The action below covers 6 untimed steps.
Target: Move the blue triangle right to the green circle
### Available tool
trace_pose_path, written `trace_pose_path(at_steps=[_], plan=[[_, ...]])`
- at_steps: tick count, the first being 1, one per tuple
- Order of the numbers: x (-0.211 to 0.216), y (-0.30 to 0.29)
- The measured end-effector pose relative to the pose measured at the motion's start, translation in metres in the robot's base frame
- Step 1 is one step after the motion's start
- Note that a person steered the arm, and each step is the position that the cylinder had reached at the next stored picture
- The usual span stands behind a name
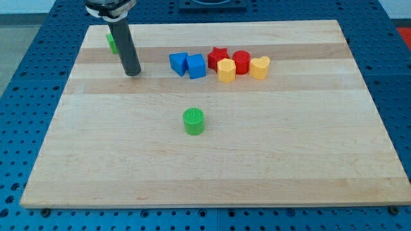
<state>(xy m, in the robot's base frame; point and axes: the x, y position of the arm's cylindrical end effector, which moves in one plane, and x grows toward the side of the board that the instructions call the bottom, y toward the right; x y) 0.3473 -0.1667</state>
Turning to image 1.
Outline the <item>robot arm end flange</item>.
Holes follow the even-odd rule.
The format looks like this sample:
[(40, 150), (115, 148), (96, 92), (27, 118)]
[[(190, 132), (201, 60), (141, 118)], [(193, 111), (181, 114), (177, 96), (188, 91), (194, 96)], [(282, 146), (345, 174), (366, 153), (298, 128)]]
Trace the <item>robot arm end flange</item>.
[(136, 3), (136, 0), (84, 0), (89, 14), (107, 22), (118, 22), (124, 19)]

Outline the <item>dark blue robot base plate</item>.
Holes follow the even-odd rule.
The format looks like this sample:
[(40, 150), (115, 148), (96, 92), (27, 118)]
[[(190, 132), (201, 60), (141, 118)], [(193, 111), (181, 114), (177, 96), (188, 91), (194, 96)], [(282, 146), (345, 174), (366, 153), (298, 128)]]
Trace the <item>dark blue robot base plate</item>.
[(179, 0), (179, 10), (244, 10), (247, 0)]

